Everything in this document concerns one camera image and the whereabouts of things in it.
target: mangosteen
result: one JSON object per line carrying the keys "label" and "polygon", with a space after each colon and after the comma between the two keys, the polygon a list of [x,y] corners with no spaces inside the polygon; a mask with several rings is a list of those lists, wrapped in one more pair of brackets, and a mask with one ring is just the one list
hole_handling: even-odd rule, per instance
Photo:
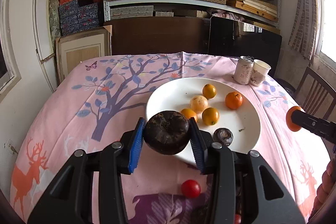
{"label": "mangosteen", "polygon": [[215,142],[219,142],[222,145],[229,146],[233,141],[233,134],[227,128],[218,128],[213,133],[212,138]]}
{"label": "mangosteen", "polygon": [[143,139],[153,150],[163,155],[175,155],[188,144],[188,120],[177,111],[166,110],[155,114],[147,122]]}

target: butterfly print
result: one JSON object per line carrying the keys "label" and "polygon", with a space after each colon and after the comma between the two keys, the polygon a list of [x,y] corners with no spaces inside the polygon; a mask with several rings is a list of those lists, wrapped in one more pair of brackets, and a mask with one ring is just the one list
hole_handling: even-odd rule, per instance
{"label": "butterfly print", "polygon": [[86,67],[86,70],[96,69],[96,68],[97,68],[97,61],[94,62],[91,66],[86,66],[86,65],[85,65],[85,67]]}

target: curtain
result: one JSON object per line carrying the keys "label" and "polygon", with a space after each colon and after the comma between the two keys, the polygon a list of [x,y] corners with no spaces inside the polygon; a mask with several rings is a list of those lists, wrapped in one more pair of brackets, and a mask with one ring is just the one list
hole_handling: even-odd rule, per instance
{"label": "curtain", "polygon": [[312,60],[316,39],[316,0],[298,0],[294,25],[288,44]]}

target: white paper cup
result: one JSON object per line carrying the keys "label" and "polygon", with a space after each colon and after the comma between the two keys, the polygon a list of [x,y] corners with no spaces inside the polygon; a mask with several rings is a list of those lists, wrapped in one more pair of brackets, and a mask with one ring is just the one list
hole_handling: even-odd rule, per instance
{"label": "white paper cup", "polygon": [[255,86],[260,86],[261,83],[265,80],[265,77],[270,69],[270,65],[268,65],[264,61],[255,59],[250,83]]}

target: white plate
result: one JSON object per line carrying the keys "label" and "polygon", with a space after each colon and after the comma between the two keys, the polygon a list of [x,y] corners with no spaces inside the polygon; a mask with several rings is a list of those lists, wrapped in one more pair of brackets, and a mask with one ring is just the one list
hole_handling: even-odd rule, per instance
{"label": "white plate", "polygon": [[[252,103],[243,95],[243,104],[237,110],[230,110],[225,105],[225,96],[232,91],[237,91],[227,84],[206,78],[180,78],[163,84],[150,96],[146,106],[146,120],[164,110],[181,111],[189,108],[189,102],[195,95],[201,95],[206,84],[216,87],[217,95],[209,100],[209,105],[219,111],[219,121],[214,126],[206,126],[198,114],[197,125],[199,129],[210,132],[211,135],[217,128],[228,128],[233,133],[233,142],[229,146],[232,151],[247,154],[256,145],[260,136],[260,119]],[[186,148],[176,154],[181,160],[195,165],[190,142]]]}

